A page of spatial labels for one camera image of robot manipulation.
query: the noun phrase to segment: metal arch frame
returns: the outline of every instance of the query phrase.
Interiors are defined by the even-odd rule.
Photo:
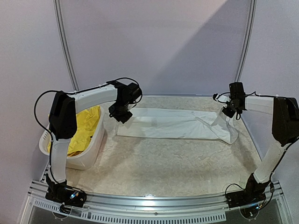
[[[241,53],[241,58],[240,58],[240,61],[238,64],[238,70],[237,70],[237,74],[235,77],[235,82],[239,82],[241,79],[241,74],[242,74],[242,71],[244,68],[246,55],[248,52],[248,47],[249,47],[249,42],[250,42],[250,37],[251,37],[251,33],[252,33],[255,12],[256,12],[256,0],[250,0],[250,9],[249,9],[248,18],[247,18],[247,25],[246,25],[245,36],[244,36],[244,41],[243,41],[242,53]]]
[[[62,50],[63,50],[63,53],[64,53],[64,59],[65,59],[66,67],[67,67],[68,72],[69,72],[69,76],[70,76],[70,79],[71,79],[71,84],[72,84],[74,90],[78,91],[79,90],[79,84],[77,82],[74,67],[73,67],[72,62],[71,62],[71,55],[70,55],[70,52],[69,52],[69,47],[68,47],[66,36],[65,36],[64,23],[63,23],[61,6],[60,6],[60,0],[54,0],[54,9],[55,9],[57,27],[58,27],[58,32],[59,32],[59,37],[60,37]]]
[[[70,76],[71,83],[72,83],[72,86],[73,86],[74,90],[80,90],[79,84],[77,82],[76,74],[75,74],[75,71],[74,71],[74,67],[72,65],[71,55],[70,55],[70,52],[69,52],[69,47],[68,47],[68,44],[67,44],[67,39],[66,39],[64,24],[63,24],[63,18],[62,18],[60,0],[53,0],[53,1],[54,1],[57,27],[58,27],[58,31],[59,31],[62,50],[63,50],[63,53],[64,53],[66,67],[68,69],[69,76]],[[245,64],[245,59],[246,59],[246,55],[247,55],[248,47],[249,47],[249,42],[250,42],[250,36],[251,36],[251,33],[252,33],[255,10],[256,10],[256,0],[250,0],[250,9],[249,9],[249,13],[248,13],[247,25],[246,25],[246,28],[245,28],[245,35],[244,35],[244,40],[243,40],[243,45],[242,45],[241,58],[240,58],[240,61],[239,61],[239,64],[238,64],[238,69],[237,69],[237,73],[236,73],[236,77],[235,77],[235,82],[238,82],[240,80],[241,73],[242,73],[242,70],[243,70],[243,67],[244,67],[244,64]]]

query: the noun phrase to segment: white garment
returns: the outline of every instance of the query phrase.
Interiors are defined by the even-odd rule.
[[[238,132],[232,119],[219,112],[133,108],[133,116],[119,124],[120,136],[172,139],[220,139],[233,144]]]

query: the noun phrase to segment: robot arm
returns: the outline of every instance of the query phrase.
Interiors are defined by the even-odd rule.
[[[243,111],[256,111],[272,115],[272,143],[260,166],[252,173],[244,191],[227,194],[229,206],[237,207],[264,197],[265,188],[291,144],[299,137],[299,108],[296,99],[272,96],[246,95],[242,83],[232,83],[230,97],[214,94],[214,100],[224,103],[222,112],[233,117]]]
[[[129,111],[130,105],[135,105],[140,96],[142,91],[139,84],[125,85],[117,81],[109,81],[102,86],[73,93],[56,93],[49,115],[52,145],[50,173],[46,178],[49,185],[46,199],[78,207],[82,207],[86,201],[85,192],[66,184],[66,158],[71,138],[77,131],[76,113],[95,105],[115,101],[109,107],[109,116],[125,123],[132,116]]]

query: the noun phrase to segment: white laundry basket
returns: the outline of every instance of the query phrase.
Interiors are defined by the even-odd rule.
[[[100,107],[100,120],[97,125],[97,128],[94,132],[94,135],[89,143],[89,146],[86,150],[76,156],[68,156],[66,158],[66,167],[73,169],[89,169],[95,162],[97,154],[99,152],[103,136],[104,136],[104,110]],[[39,140],[39,149],[42,153],[49,156],[48,153],[48,144],[50,141],[50,134],[46,131],[43,132]]]

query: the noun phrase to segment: yellow cloth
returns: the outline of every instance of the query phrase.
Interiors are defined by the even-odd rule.
[[[71,138],[67,156],[79,155],[89,145],[100,120],[100,106],[93,106],[76,114],[77,131]]]

